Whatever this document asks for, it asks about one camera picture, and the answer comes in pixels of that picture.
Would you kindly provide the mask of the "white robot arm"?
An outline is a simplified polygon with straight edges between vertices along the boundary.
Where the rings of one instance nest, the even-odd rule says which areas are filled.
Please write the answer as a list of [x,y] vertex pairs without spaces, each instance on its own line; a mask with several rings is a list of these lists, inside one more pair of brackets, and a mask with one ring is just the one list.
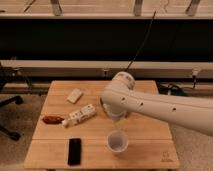
[[213,136],[213,99],[143,93],[134,85],[131,74],[118,72],[103,89],[100,99],[111,115],[141,113]]

